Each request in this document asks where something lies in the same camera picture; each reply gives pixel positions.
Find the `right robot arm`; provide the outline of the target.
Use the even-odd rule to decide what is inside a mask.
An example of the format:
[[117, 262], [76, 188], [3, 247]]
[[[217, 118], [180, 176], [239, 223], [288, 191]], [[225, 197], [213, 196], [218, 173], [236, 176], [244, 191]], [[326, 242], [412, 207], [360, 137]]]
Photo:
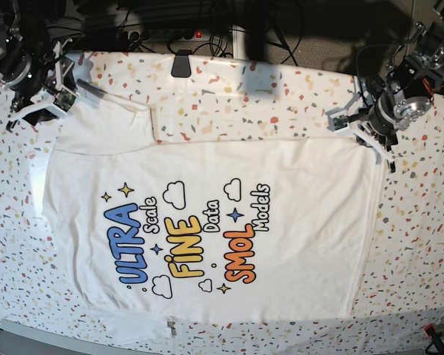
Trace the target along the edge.
[[0, 88], [15, 93], [7, 131], [63, 118], [78, 97], [66, 44], [47, 30], [65, 11], [65, 1], [0, 1]]

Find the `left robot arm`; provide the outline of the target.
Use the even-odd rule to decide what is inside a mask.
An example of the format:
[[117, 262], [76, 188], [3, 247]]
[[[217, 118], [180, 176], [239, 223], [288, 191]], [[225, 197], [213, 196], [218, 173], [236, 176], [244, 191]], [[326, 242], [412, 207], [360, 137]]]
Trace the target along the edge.
[[350, 115], [346, 109], [329, 114], [329, 128], [341, 134], [355, 135], [361, 145], [374, 149], [396, 167], [392, 152], [397, 133], [423, 117], [433, 108], [434, 96], [444, 89], [444, 1], [437, 1], [439, 16], [430, 27], [418, 21], [414, 35], [397, 48], [411, 45], [413, 50], [399, 64], [391, 59], [385, 78], [359, 80], [363, 106]]

